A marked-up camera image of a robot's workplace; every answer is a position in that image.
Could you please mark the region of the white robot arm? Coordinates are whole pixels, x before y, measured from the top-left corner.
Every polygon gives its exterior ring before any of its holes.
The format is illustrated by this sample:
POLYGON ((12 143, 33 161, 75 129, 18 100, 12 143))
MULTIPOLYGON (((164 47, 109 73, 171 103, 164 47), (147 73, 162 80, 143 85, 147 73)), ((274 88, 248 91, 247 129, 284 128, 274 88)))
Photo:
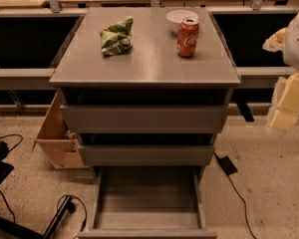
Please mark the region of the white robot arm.
POLYGON ((299 13, 286 28, 267 39, 263 49, 281 51, 283 62, 295 70, 288 79, 278 79, 267 115, 267 132, 280 135, 299 120, 299 13))

